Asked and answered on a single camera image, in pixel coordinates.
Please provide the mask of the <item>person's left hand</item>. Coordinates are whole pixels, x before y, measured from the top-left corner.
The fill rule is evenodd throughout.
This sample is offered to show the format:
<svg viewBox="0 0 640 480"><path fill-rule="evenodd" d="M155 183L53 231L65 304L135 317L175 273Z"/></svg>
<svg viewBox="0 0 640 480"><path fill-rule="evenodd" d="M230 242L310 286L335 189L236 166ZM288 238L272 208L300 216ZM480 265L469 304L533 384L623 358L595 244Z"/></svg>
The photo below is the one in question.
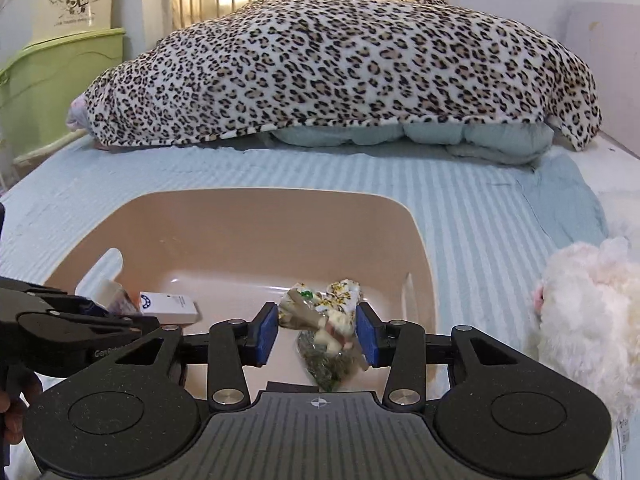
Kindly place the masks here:
<svg viewBox="0 0 640 480"><path fill-rule="evenodd" d="M16 393L1 390L0 411L4 416L3 442L17 445L23 440L23 418L32 402L42 393L40 378L26 368L20 368L14 378Z"/></svg>

